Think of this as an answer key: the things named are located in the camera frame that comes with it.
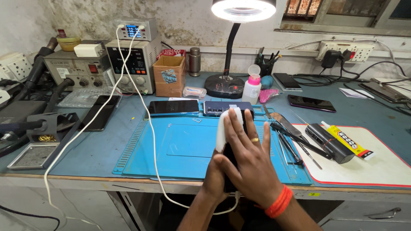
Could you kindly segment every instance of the blue silicone repair mat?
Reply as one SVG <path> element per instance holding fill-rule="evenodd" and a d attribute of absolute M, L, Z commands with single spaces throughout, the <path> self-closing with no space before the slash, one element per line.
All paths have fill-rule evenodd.
<path fill-rule="evenodd" d="M 203 116 L 202 103 L 199 115 L 154 116 L 151 122 L 156 140 L 157 168 L 160 177 L 174 180 L 202 180 L 215 147 L 219 117 Z M 268 119 L 261 105 L 254 105 L 254 123 L 260 140 L 263 124 Z M 144 176 L 157 179 L 154 168 L 153 136 L 147 118 L 138 125 L 129 144 L 119 159 L 113 174 Z M 287 149 L 286 160 L 282 154 L 278 134 L 271 130 L 271 161 L 282 183 L 311 185 L 313 182 L 304 165 L 291 164 Z"/>

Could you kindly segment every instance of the pink pump lid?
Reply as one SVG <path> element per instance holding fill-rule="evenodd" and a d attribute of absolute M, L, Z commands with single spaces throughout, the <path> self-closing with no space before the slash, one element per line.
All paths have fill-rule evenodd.
<path fill-rule="evenodd" d="M 259 85 L 260 82 L 261 78 L 258 74 L 252 74 L 250 77 L 248 77 L 248 83 L 251 85 Z"/>
<path fill-rule="evenodd" d="M 248 78 L 248 83 L 251 85 L 259 85 L 261 82 L 261 78 L 260 78 L 260 67 L 256 64 L 251 65 L 248 68 L 248 74 L 250 75 L 250 77 Z"/>

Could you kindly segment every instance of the lamp base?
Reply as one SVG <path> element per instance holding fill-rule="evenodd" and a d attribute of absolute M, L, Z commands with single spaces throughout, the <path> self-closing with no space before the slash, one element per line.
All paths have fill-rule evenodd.
<path fill-rule="evenodd" d="M 238 77 L 216 74 L 206 79 L 204 88 L 212 97 L 239 99 L 242 97 L 244 84 L 244 81 Z"/>

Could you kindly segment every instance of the metal tray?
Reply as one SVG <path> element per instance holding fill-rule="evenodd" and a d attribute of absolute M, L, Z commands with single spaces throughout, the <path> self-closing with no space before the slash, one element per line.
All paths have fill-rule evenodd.
<path fill-rule="evenodd" d="M 44 166 L 56 148 L 60 145 L 53 143 L 30 143 L 8 166 L 13 170 L 22 169 L 45 169 Z"/>

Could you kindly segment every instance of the cardboard box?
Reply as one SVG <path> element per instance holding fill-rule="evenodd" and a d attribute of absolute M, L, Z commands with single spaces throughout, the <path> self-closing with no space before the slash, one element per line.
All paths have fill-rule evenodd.
<path fill-rule="evenodd" d="M 156 95 L 181 97 L 185 85 L 185 57 L 161 56 L 153 65 Z"/>

